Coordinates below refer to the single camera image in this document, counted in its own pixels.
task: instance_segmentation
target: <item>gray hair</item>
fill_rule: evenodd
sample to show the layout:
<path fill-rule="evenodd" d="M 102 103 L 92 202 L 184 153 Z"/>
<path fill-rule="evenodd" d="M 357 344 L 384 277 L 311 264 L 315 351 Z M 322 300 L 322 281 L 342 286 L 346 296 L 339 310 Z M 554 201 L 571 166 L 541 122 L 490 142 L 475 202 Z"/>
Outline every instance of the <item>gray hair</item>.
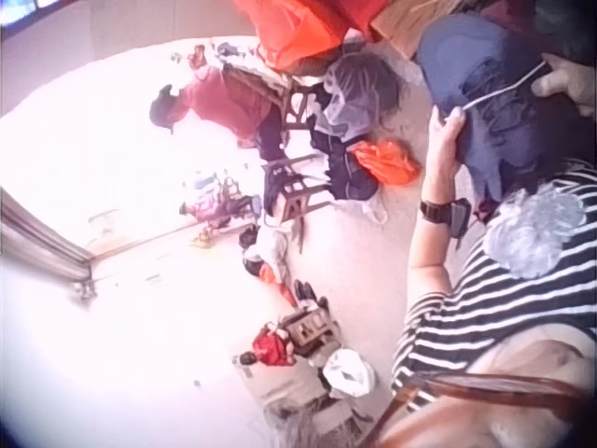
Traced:
<path fill-rule="evenodd" d="M 506 199 L 492 219 L 483 250 L 515 278 L 533 279 L 560 261 L 562 246 L 585 221 L 582 202 L 553 183 L 534 195 L 521 189 Z"/>

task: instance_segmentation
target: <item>orange plastic bag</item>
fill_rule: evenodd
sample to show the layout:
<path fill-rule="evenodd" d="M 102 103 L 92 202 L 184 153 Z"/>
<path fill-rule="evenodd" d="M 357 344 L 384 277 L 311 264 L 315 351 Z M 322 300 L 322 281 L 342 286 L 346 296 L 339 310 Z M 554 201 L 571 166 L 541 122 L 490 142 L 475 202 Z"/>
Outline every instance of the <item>orange plastic bag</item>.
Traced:
<path fill-rule="evenodd" d="M 421 172 L 421 165 L 394 140 L 361 142 L 350 148 L 358 162 L 386 185 L 406 185 Z"/>
<path fill-rule="evenodd" d="M 348 24 L 321 0 L 234 0 L 255 26 L 259 55 L 285 70 L 302 58 L 334 49 Z"/>

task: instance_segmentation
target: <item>watch strap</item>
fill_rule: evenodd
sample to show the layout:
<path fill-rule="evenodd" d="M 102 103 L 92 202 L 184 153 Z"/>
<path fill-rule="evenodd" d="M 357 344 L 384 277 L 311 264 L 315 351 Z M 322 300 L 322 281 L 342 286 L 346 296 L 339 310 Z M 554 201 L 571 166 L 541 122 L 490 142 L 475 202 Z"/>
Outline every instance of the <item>watch strap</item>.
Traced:
<path fill-rule="evenodd" d="M 421 213 L 424 218 L 434 224 L 450 224 L 451 203 L 436 204 L 421 201 Z"/>

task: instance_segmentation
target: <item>striped shirt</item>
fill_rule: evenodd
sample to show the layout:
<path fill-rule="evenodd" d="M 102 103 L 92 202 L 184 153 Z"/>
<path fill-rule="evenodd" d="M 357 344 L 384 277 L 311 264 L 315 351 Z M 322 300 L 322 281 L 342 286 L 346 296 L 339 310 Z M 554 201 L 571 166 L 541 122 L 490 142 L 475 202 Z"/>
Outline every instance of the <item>striped shirt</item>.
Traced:
<path fill-rule="evenodd" d="M 553 183 L 575 194 L 587 216 L 557 266 L 536 279 L 514 278 L 485 255 L 481 238 L 453 293 L 427 294 L 408 311 L 394 357 L 394 390 L 416 371 L 465 371 L 505 338 L 539 325 L 569 325 L 597 339 L 597 172 L 576 163 Z M 434 399 L 422 391 L 409 410 Z"/>

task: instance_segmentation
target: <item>black watch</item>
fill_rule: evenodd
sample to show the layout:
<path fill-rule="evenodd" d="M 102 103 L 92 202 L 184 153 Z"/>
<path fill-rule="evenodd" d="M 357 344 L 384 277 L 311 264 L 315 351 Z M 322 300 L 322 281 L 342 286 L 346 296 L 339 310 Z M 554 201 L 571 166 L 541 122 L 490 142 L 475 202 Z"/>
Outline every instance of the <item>black watch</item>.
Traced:
<path fill-rule="evenodd" d="M 434 224 L 446 224 L 450 227 L 451 237 L 458 240 L 465 236 L 468 230 L 472 208 L 467 198 L 443 204 L 421 201 L 420 207 L 421 213 L 427 221 Z"/>

